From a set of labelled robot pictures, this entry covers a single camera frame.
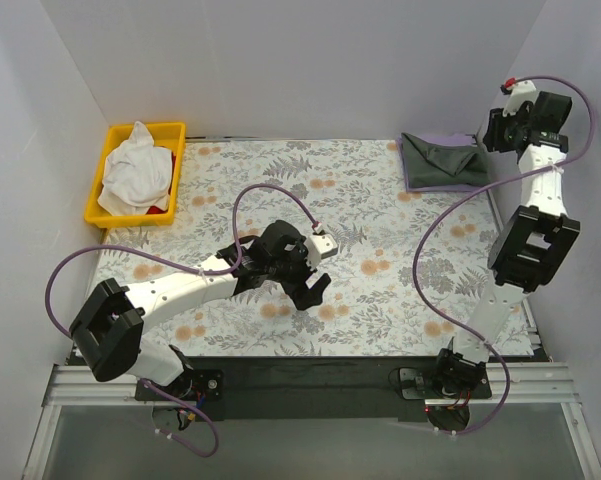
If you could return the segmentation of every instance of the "red cloth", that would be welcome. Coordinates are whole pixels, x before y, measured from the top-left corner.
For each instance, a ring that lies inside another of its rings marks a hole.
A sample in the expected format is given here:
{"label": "red cloth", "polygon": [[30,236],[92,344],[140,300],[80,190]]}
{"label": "red cloth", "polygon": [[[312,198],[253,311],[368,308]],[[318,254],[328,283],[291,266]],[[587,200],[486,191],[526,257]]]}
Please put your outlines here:
{"label": "red cloth", "polygon": [[[173,172],[176,169],[176,155],[171,152],[171,185],[173,185]],[[153,206],[149,207],[147,210],[147,215],[154,215],[156,213],[166,213],[166,210],[160,210],[158,207]]]}

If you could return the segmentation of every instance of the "red object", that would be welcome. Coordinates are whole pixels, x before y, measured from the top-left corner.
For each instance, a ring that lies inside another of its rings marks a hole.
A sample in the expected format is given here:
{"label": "red object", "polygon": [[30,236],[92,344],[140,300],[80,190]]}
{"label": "red object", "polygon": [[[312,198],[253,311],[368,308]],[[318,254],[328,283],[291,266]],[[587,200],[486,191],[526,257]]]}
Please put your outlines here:
{"label": "red object", "polygon": [[509,80],[507,80],[506,82],[504,82],[504,88],[506,88],[507,90],[509,90],[515,84],[516,84],[516,79],[514,77],[511,77]]}
{"label": "red object", "polygon": [[[176,168],[176,155],[171,152],[171,183],[173,184],[173,170]],[[156,213],[165,213],[166,210],[160,210],[158,207],[149,207],[147,215],[155,215]]]}

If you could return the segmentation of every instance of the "floral tablecloth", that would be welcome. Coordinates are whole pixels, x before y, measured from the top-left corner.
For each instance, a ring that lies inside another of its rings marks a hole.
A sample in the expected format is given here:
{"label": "floral tablecloth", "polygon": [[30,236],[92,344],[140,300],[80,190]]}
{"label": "floral tablecloth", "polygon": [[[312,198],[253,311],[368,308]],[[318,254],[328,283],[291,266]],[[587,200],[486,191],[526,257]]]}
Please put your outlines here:
{"label": "floral tablecloth", "polygon": [[[175,223],[112,230],[106,243],[195,265],[232,242],[231,208],[245,186],[281,185],[306,202],[336,237],[340,253],[320,266],[331,275],[324,303],[296,311],[282,288],[266,282],[231,300],[175,316],[147,335],[190,356],[436,355],[454,326],[430,312],[411,279],[421,234],[460,194],[409,194],[394,142],[380,140],[239,141],[188,144]],[[240,233],[258,234],[285,219],[310,224],[272,191],[252,191],[239,214]],[[489,201],[479,196],[446,220],[426,246],[420,271],[426,293],[466,320],[487,275],[496,236]],[[170,269],[121,254],[101,254],[94,284],[144,281]],[[517,308],[497,341],[506,355],[530,355],[526,319]]]}

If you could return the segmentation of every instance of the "purple cloth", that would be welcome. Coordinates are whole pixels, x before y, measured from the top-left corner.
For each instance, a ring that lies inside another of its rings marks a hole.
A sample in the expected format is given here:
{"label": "purple cloth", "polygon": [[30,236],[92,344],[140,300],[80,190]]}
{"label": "purple cloth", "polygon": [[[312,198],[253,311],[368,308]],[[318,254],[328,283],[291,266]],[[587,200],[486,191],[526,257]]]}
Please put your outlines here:
{"label": "purple cloth", "polygon": [[[443,147],[468,147],[476,145],[476,140],[473,135],[467,135],[466,133],[455,133],[453,135],[418,135],[418,138],[421,138],[425,142],[434,143],[436,145],[441,145]],[[402,135],[398,137],[396,140],[396,145],[398,146],[398,152],[400,152],[400,158],[402,159],[402,165],[404,165],[404,184],[406,186],[407,192],[473,192],[480,187],[476,187],[475,185],[440,185],[433,187],[420,187],[420,188],[411,188],[409,187],[409,175],[407,175],[406,168],[407,162],[405,162],[404,158],[402,158]]]}

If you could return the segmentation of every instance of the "gray floor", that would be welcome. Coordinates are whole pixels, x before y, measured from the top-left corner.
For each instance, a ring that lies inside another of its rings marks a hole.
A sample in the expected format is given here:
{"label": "gray floor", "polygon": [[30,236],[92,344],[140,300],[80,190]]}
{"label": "gray floor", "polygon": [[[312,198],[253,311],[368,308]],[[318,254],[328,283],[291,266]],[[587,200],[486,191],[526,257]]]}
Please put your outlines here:
{"label": "gray floor", "polygon": [[[479,418],[492,406],[476,405]],[[175,422],[173,412],[158,423]],[[146,407],[64,407],[46,479],[556,479],[583,478],[560,405],[507,405],[461,439],[392,419],[218,423],[219,452],[200,459],[152,432]],[[209,445],[203,424],[186,436]]]}

